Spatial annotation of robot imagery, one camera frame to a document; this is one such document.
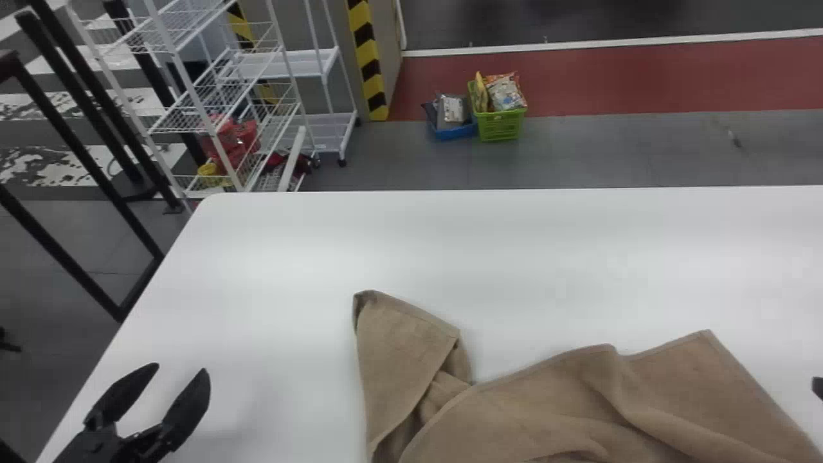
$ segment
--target plastic basket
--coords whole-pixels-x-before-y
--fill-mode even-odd
[[[472,99],[472,108],[477,106],[477,84],[468,82],[468,95]],[[474,113],[477,118],[477,127],[482,142],[498,142],[500,140],[515,140],[520,138],[520,129],[523,127],[523,117],[528,108],[498,111],[494,113]]]
[[[425,119],[429,121],[429,127],[435,133],[438,140],[454,140],[455,138],[472,137],[477,133],[477,119],[472,114],[472,122],[451,129],[437,129],[437,109],[431,101],[421,105],[425,111]]]

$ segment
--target wire rack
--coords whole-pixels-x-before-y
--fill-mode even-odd
[[[104,57],[123,54],[176,53],[237,0],[172,0],[158,10],[161,25],[150,16],[80,21]],[[169,33],[174,49],[162,39]]]
[[[258,181],[269,157],[280,143],[285,127],[293,120],[300,102],[295,96],[294,88],[288,83],[264,84],[269,89],[269,96],[263,103],[247,105],[239,114],[239,122],[245,120],[258,121],[257,136],[249,146],[248,151],[235,164],[232,162],[240,188],[233,185],[228,175],[176,175],[178,184],[187,193],[204,191],[213,188],[224,188],[231,191],[252,191]],[[220,162],[211,159],[209,163],[218,165]]]
[[[86,1],[68,0],[68,16],[121,101],[128,97],[111,64],[133,59],[134,54],[149,54],[163,71],[169,64],[173,72],[165,78],[173,77],[186,90],[166,107],[138,110],[124,104],[175,194],[201,198],[221,191],[286,190],[290,181],[291,189],[300,187],[304,176],[299,175],[295,183],[291,172],[298,166],[304,140],[312,147],[315,143],[289,64],[296,55],[286,51],[271,0],[263,1],[267,14],[258,12],[265,22],[250,23],[238,23],[229,14],[237,0],[142,0],[149,16],[134,14],[141,0],[133,0],[133,11],[113,2],[107,12],[114,18],[91,21],[78,14],[79,5]],[[202,72],[189,68],[181,54],[188,45],[186,56],[191,55],[197,44],[207,63]],[[272,66],[276,60],[285,72]],[[293,120],[306,129],[287,137]],[[173,167],[166,165],[153,137],[172,133],[198,135],[209,159],[206,164],[195,156]],[[285,162],[270,161],[284,147],[291,147]],[[315,154],[314,148],[309,151]]]
[[[257,184],[254,186],[254,191],[277,191],[285,169],[286,166],[278,166],[273,171],[261,175]],[[289,188],[287,191],[297,191],[303,183],[304,178],[305,174],[301,174],[299,177],[292,176],[289,179]]]
[[[238,41],[221,53],[194,81],[195,96],[185,92],[149,129],[156,133],[208,133],[228,120],[260,79],[263,70],[277,56],[280,45],[273,36],[272,23],[249,24],[261,30],[260,39]],[[196,100],[202,103],[213,127],[203,123]]]

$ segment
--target white table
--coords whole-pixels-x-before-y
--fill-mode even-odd
[[[194,214],[38,461],[157,361],[122,435],[200,367],[212,376],[169,462],[362,463],[351,296],[366,288],[462,328],[481,379],[710,328],[823,446],[823,187],[225,194]]]

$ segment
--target yellow and black striped column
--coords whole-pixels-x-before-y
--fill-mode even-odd
[[[251,26],[249,26],[249,22],[246,21],[246,16],[243,14],[243,9],[240,8],[240,4],[235,2],[234,5],[230,6],[229,9],[226,10],[226,15],[229,17],[231,30],[234,31],[235,35],[237,35],[237,41],[240,43],[240,47],[244,49],[254,48],[254,41],[256,39],[252,33]]]
[[[257,38],[254,36],[254,32],[252,31],[252,27],[249,25],[249,22],[246,21],[246,16],[243,14],[243,8],[240,7],[239,2],[235,2],[232,6],[230,6],[226,10],[226,15],[229,17],[229,24],[231,24],[231,30],[235,33],[237,38],[237,42],[240,44],[241,49],[253,49],[257,44]],[[257,91],[266,102],[271,105],[276,105],[279,99],[277,95],[275,95],[272,86],[268,85],[267,81],[260,81],[261,84],[258,85]]]
[[[371,120],[386,120],[388,105],[383,74],[380,72],[380,58],[374,28],[371,24],[371,10],[367,0],[348,0],[349,30],[354,36],[357,66],[363,77],[363,96],[369,106]]]

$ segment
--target green basket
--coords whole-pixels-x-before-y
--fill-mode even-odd
[[[468,82],[468,94],[472,98],[472,110],[477,100],[477,83]],[[495,113],[474,113],[477,117],[477,127],[480,131],[480,141],[498,142],[500,140],[515,140],[520,138],[520,128],[523,126],[523,117],[527,108],[498,111]]]

